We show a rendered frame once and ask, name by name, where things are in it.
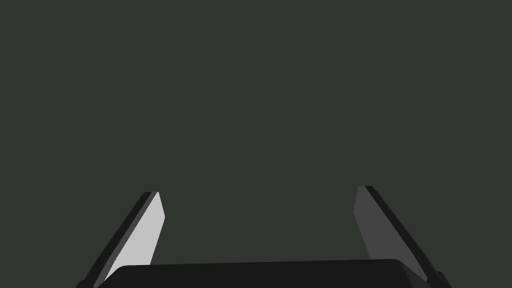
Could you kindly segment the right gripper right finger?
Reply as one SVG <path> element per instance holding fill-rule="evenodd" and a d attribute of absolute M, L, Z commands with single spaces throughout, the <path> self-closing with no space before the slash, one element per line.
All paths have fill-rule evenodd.
<path fill-rule="evenodd" d="M 371 260 L 398 262 L 411 288 L 453 288 L 375 187 L 357 187 L 353 215 Z"/>

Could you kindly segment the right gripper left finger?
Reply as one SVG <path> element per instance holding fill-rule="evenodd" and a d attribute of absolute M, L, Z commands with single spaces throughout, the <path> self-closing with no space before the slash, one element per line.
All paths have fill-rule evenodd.
<path fill-rule="evenodd" d="M 164 222 L 160 193 L 143 193 L 76 288 L 100 288 L 121 267 L 150 265 Z"/>

